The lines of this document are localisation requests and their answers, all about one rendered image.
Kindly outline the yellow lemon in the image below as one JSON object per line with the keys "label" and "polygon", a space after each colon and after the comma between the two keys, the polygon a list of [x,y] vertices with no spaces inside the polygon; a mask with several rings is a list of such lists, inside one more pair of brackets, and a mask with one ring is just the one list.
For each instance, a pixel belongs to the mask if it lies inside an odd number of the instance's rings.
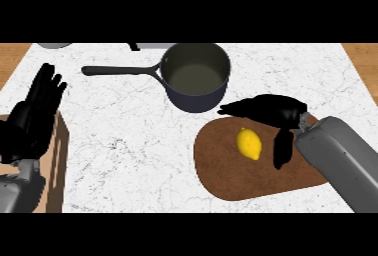
{"label": "yellow lemon", "polygon": [[252,159],[260,159],[263,144],[258,135],[249,129],[240,128],[240,131],[236,135],[236,146],[240,154]]}

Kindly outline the pale grey round object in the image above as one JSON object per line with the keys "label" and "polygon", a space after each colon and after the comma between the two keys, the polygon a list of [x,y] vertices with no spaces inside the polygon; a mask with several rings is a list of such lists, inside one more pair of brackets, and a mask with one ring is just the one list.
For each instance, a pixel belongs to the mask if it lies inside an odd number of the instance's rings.
{"label": "pale grey round object", "polygon": [[37,43],[46,49],[59,49],[71,45],[72,43]]}

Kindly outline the light wooden box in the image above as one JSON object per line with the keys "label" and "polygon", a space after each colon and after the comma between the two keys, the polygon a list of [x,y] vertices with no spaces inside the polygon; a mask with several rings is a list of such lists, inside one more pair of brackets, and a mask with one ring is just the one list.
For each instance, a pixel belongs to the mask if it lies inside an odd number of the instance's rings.
{"label": "light wooden box", "polygon": [[[68,142],[69,131],[62,115],[56,113],[48,150],[37,160],[40,173],[46,179],[44,190],[38,206],[31,213],[56,213],[62,211]],[[0,163],[0,175],[17,173],[19,170],[12,164]]]}

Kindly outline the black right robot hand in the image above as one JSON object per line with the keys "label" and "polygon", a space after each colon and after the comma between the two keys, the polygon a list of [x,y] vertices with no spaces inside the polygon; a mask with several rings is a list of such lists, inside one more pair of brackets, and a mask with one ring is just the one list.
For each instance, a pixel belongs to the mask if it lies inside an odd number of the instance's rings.
{"label": "black right robot hand", "polygon": [[307,112],[307,104],[295,98],[261,94],[220,106],[217,113],[266,124],[279,129],[273,140],[273,166],[280,169],[292,157],[292,130],[298,129],[300,116]]}

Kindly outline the brown wooden cutting board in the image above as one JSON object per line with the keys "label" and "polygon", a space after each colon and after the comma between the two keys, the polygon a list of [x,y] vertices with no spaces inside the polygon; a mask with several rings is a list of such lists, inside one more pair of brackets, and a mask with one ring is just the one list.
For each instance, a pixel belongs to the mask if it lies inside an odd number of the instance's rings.
{"label": "brown wooden cutting board", "polygon": [[[260,159],[248,159],[237,150],[236,135],[251,129],[263,143]],[[193,145],[195,169],[208,192],[220,199],[237,201],[326,183],[297,149],[291,161],[273,166],[273,141],[279,129],[246,118],[226,117],[201,128]]]}

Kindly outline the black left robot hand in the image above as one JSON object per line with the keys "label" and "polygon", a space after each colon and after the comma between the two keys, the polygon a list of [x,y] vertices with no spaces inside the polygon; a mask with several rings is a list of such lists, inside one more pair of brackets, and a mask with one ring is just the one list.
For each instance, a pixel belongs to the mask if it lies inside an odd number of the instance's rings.
{"label": "black left robot hand", "polygon": [[26,98],[16,103],[6,120],[0,120],[0,163],[38,159],[48,149],[54,115],[66,83],[48,63],[34,77]]}

